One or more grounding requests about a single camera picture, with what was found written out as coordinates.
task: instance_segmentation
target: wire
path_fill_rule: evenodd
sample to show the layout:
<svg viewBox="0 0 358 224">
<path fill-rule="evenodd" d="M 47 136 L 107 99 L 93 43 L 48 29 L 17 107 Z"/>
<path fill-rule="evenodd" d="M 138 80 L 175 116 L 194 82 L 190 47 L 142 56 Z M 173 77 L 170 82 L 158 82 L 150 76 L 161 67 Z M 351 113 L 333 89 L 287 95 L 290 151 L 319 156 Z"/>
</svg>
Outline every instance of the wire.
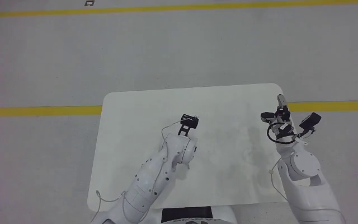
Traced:
<svg viewBox="0 0 358 224">
<path fill-rule="evenodd" d="M 104 202 L 115 202 L 117 201 L 118 199 L 120 199 L 120 197 L 123 195 L 123 192 L 118 196 L 118 198 L 114 199 L 114 200 L 105 200 L 101 197 L 101 193 L 99 190 L 96 191 L 96 194 L 98 196 L 98 198 L 100 199 L 100 204 L 98 205 L 98 209 L 97 209 L 97 212 L 96 214 L 94 215 L 94 217 L 92 218 L 91 222 L 96 218 L 96 216 L 98 215 L 99 211 L 100 211 L 100 208 L 101 208 L 101 201 L 104 201 Z"/>
<path fill-rule="evenodd" d="M 305 212 L 312 212 L 312 211 L 335 211 L 335 212 L 338 212 L 338 213 L 342 216 L 342 219 L 343 219 L 344 224 L 347 223 L 345 216 L 344 216 L 343 213 L 342 213 L 341 211 L 339 211 L 339 210 L 336 210 L 336 209 L 333 209 L 333 208 L 303 209 L 303 208 L 300 208 L 299 206 L 295 205 L 295 204 L 292 203 L 291 201 L 289 201 L 289 200 L 287 199 L 287 197 L 285 197 L 285 196 L 275 187 L 275 185 L 274 185 L 274 180 L 273 180 L 273 178 L 272 178 L 272 175 L 274 174 L 274 168 L 277 166 L 277 164 L 280 162 L 281 159 L 282 159 L 282 158 L 279 158 L 279 160 L 275 163 L 275 165 L 273 166 L 273 168 L 268 171 L 268 173 L 269 173 L 270 176 L 271 176 L 271 184 L 272 184 L 272 186 L 275 188 L 275 190 L 276 190 L 290 205 L 294 206 L 295 208 L 297 208 L 297 209 L 299 209 L 299 210 L 301 210 L 301 211 L 305 211 Z"/>
<path fill-rule="evenodd" d="M 184 120 L 189 120 L 189 119 L 190 119 L 190 118 L 185 118 L 185 119 L 179 120 L 179 121 L 177 121 L 177 122 L 174 122 L 174 123 L 171 124 L 171 125 L 168 125 L 168 126 L 165 126 L 164 128 L 162 128 L 161 133 L 162 133 L 162 138 L 163 138 L 163 141 L 164 141 L 164 142 L 163 142 L 163 144 L 162 144 L 161 150 L 163 150 L 163 146 L 164 146 L 164 144 L 165 144 L 166 147 L 167 147 L 167 154 L 166 154 L 166 157 L 163 158 L 163 162 L 162 162 L 161 168 L 159 169 L 159 172 L 158 172 L 158 174 L 157 174 L 157 177 L 156 177 L 155 180 L 154 180 L 153 187 L 152 187 L 152 189 L 153 189 L 153 190 L 152 190 L 152 194 L 154 193 L 154 187 L 155 187 L 155 185 L 156 185 L 157 179 L 158 179 L 160 173 L 162 172 L 164 163 L 168 160 L 168 155 L 169 155 L 168 143 L 167 143 L 167 141 L 166 141 L 166 138 L 164 138 L 163 131 L 164 131 L 166 128 L 169 128 L 170 126 L 175 125 L 176 123 L 182 122 L 182 121 L 184 121 Z M 132 224 L 137 224 L 137 223 L 135 223 L 135 222 L 129 221 L 128 218 L 127 218 L 126 215 L 125 215 L 125 212 L 124 212 L 124 200 L 126 199 L 126 198 L 125 198 L 126 193 L 127 193 L 127 191 L 123 191 L 116 199 L 114 199 L 114 200 L 105 200 L 105 199 L 103 199 L 103 198 L 101 197 L 100 191 L 99 191 L 99 190 L 96 190 L 96 194 L 97 194 L 98 198 L 100 199 L 100 203 L 99 203 L 99 205 L 98 205 L 97 212 L 96 212 L 96 214 L 94 215 L 94 217 L 93 217 L 93 219 L 91 220 L 91 222 L 96 218 L 96 216 L 98 215 L 98 213 L 99 213 L 99 211 L 100 211 L 101 201 L 111 203 L 111 202 L 115 202 L 115 201 L 119 200 L 119 199 L 123 196 L 123 201 L 122 201 L 123 216 L 124 216 L 124 218 L 125 218 L 128 222 L 130 222 L 130 223 L 132 223 Z M 148 208 L 147 211 L 145 212 L 145 215 L 139 220 L 139 222 L 143 221 L 143 220 L 146 218 L 148 212 L 149 212 L 149 208 Z"/>
<path fill-rule="evenodd" d="M 305 138 L 310 137 L 314 132 L 315 132 L 315 130 L 311 131 L 311 133 L 310 133 L 308 136 L 306 136 L 306 137 L 304 137 L 304 138 L 302 138 L 302 139 L 305 139 Z"/>
<path fill-rule="evenodd" d="M 276 122 L 276 123 L 272 123 L 272 124 L 270 124 L 270 125 L 268 126 L 266 134 L 267 134 L 267 137 L 269 138 L 269 140 L 271 140 L 271 141 L 273 141 L 273 142 L 275 142 L 275 143 L 279 143 L 279 144 L 292 144 L 292 143 L 294 143 L 296 140 L 292 140 L 292 141 L 290 141 L 290 142 L 280 142 L 280 141 L 277 141 L 277 140 L 274 140 L 273 138 L 271 138 L 271 136 L 270 136 L 270 129 L 271 129 L 274 125 L 277 125 L 277 124 L 285 124 L 285 123 L 283 123 L 283 122 Z"/>
</svg>

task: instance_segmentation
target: white table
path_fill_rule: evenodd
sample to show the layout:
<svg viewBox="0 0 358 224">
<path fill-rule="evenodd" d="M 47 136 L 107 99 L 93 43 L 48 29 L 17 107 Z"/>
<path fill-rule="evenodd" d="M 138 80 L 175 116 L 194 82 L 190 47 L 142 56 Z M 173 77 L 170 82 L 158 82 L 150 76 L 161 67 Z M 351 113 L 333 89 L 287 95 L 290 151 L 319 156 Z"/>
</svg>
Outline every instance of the white table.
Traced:
<svg viewBox="0 0 358 224">
<path fill-rule="evenodd" d="M 197 115 L 189 132 L 198 138 L 195 158 L 178 165 L 152 208 L 220 206 L 282 202 L 270 182 L 269 169 L 279 159 L 266 137 L 264 111 L 276 111 L 282 89 L 273 83 L 239 86 L 114 92 L 103 101 L 87 203 L 98 208 L 96 190 L 115 199 L 127 190 L 140 165 L 162 145 L 161 129 L 182 114 Z M 165 133 L 177 133 L 176 124 Z M 282 184 L 277 172 L 275 185 Z M 102 203 L 101 211 L 112 203 Z"/>
</svg>

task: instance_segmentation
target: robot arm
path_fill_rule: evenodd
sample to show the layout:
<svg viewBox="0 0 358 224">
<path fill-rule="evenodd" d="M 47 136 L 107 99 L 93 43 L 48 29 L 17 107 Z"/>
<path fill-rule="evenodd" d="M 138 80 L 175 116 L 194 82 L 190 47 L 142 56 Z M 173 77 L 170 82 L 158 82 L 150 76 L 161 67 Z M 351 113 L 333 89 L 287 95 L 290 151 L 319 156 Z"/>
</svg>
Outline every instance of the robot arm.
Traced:
<svg viewBox="0 0 358 224">
<path fill-rule="evenodd" d="M 322 174 L 318 159 L 305 149 L 307 143 L 300 139 L 309 131 L 311 134 L 315 131 L 314 126 L 321 116 L 310 114 L 300 124 L 303 132 L 297 134 L 292 126 L 284 96 L 279 95 L 277 99 L 277 111 L 262 113 L 261 119 L 269 123 L 267 136 L 276 143 L 277 152 L 281 155 L 277 168 L 294 216 L 299 223 L 345 223 L 335 195 Z M 274 132 L 276 140 L 270 137 L 270 130 Z M 310 178 L 310 186 L 301 186 L 295 182 L 307 178 Z"/>
<path fill-rule="evenodd" d="M 187 135 L 190 128 L 196 128 L 198 122 L 197 117 L 183 115 L 179 134 L 169 134 L 165 138 L 162 149 L 142 164 L 129 189 L 122 193 L 109 211 L 100 212 L 92 223 L 130 224 L 142 221 L 150 206 L 174 177 L 177 164 L 188 166 L 194 158 L 197 140 L 189 139 Z"/>
</svg>

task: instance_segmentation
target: yellow stripe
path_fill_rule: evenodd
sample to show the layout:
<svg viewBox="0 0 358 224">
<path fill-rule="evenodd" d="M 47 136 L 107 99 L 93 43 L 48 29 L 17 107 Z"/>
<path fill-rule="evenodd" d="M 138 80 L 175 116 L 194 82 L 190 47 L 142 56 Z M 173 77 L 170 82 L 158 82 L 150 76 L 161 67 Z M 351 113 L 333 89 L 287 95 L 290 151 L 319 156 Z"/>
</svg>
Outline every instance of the yellow stripe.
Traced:
<svg viewBox="0 0 358 224">
<path fill-rule="evenodd" d="M 0 116 L 70 116 L 101 115 L 102 106 L 43 106 L 33 108 L 0 108 Z"/>
<path fill-rule="evenodd" d="M 55 15 L 81 15 L 99 13 L 127 13 L 127 12 L 158 12 L 179 10 L 214 10 L 225 8 L 269 8 L 294 6 L 326 6 L 338 4 L 358 4 L 358 0 L 309 0 L 286 2 L 239 2 L 222 4 L 191 4 L 181 6 L 143 6 L 127 8 L 86 8 L 79 10 L 48 10 L 48 11 L 18 11 L 0 12 L 0 17 L 11 16 L 55 16 Z"/>
<path fill-rule="evenodd" d="M 358 111 L 358 101 L 290 102 L 288 106 L 292 112 Z"/>
<path fill-rule="evenodd" d="M 289 102 L 292 112 L 358 111 L 358 101 Z M 0 116 L 72 116 L 101 115 L 102 106 L 43 106 L 0 108 Z"/>
</svg>

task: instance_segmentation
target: gray floor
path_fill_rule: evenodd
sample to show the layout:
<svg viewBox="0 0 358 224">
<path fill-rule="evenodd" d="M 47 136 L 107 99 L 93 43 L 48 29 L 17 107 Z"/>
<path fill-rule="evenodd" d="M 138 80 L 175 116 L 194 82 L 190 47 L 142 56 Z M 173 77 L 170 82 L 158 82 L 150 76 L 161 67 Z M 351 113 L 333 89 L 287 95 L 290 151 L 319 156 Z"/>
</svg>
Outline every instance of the gray floor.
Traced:
<svg viewBox="0 0 358 224">
<path fill-rule="evenodd" d="M 190 3 L 132 2 L 96 6 Z M 0 1 L 4 11 L 81 6 Z M 357 11 L 322 6 L 2 17 L 0 106 L 101 105 L 114 91 L 266 82 L 278 83 L 289 101 L 358 100 Z M 320 114 L 309 149 L 353 224 L 358 112 Z M 297 123 L 305 115 L 293 118 Z M 0 118 L 1 223 L 88 223 L 99 119 Z M 296 223 L 287 203 L 234 210 L 239 223 Z"/>
</svg>

